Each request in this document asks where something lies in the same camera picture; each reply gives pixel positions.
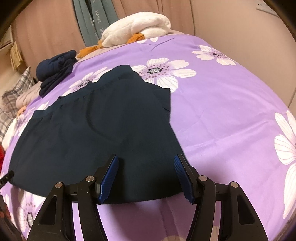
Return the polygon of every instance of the metal pin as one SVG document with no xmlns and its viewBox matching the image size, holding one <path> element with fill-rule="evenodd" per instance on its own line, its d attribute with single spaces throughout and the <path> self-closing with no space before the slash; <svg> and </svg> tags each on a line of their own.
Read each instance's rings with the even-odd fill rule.
<svg viewBox="0 0 296 241">
<path fill-rule="evenodd" d="M 207 177 L 206 176 L 199 176 L 198 179 L 201 180 L 202 182 L 205 182 L 207 180 Z"/>
<path fill-rule="evenodd" d="M 62 183 L 56 183 L 56 185 L 55 185 L 56 188 L 61 188 L 62 186 L 63 186 Z"/>
<path fill-rule="evenodd" d="M 93 176 L 88 176 L 85 180 L 87 182 L 92 182 L 94 180 L 94 177 Z"/>
<path fill-rule="evenodd" d="M 230 184 L 232 187 L 237 188 L 239 185 L 236 182 L 231 182 Z"/>
</svg>

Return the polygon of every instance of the dark skirt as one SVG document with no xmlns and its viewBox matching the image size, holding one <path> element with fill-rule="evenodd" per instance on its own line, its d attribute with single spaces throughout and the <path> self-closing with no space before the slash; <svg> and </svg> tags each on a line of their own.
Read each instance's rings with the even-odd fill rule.
<svg viewBox="0 0 296 241">
<path fill-rule="evenodd" d="M 108 204 L 181 192 L 174 156 L 183 153 L 169 124 L 170 90 L 144 82 L 130 66 L 34 112 L 12 154 L 12 184 L 47 196 L 120 158 Z"/>
</svg>

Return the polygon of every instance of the purple bedsheet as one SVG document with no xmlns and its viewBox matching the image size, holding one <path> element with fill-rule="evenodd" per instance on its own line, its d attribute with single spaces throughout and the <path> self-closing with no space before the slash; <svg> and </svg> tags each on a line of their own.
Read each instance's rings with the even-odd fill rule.
<svg viewBox="0 0 296 241">
<path fill-rule="evenodd" d="M 274 239 L 295 208 L 296 121 L 260 79 L 190 35 L 148 39 L 77 63 L 52 92 L 27 107 L 6 152 L 1 175 L 7 172 L 13 149 L 34 110 L 45 109 L 59 96 L 97 81 L 122 64 L 132 66 L 145 81 L 171 88 L 170 123 L 191 165 L 215 182 L 237 181 L 269 240 Z M 11 184 L 1 192 L 14 222 L 27 237 L 44 198 Z M 178 194 L 101 205 L 98 210 L 110 241 L 177 241 L 186 239 L 195 206 Z M 81 241 L 77 204 L 73 204 L 73 213 L 77 241 Z M 218 214 L 215 225 L 219 225 Z"/>
</svg>

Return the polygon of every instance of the red object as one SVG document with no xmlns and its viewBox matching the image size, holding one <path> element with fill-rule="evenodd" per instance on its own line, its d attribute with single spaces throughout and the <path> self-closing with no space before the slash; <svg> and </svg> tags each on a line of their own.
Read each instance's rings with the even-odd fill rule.
<svg viewBox="0 0 296 241">
<path fill-rule="evenodd" d="M 5 152 L 3 150 L 3 147 L 0 145 L 0 172 L 2 170 L 4 156 L 5 156 Z"/>
</svg>

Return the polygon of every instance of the wall socket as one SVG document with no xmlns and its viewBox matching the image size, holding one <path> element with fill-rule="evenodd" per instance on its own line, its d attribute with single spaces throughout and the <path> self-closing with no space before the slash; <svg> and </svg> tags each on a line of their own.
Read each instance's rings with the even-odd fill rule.
<svg viewBox="0 0 296 241">
<path fill-rule="evenodd" d="M 257 10 L 260 10 L 260 11 L 263 11 L 263 12 L 267 12 L 267 13 L 270 13 L 270 14 L 272 14 L 272 15 L 274 15 L 274 16 L 279 17 L 279 16 L 276 14 L 276 12 L 273 11 L 273 10 L 271 9 L 271 7 L 269 7 L 269 6 L 268 6 L 263 0 L 256 0 L 255 3 L 256 3 L 256 9 L 257 9 Z"/>
</svg>

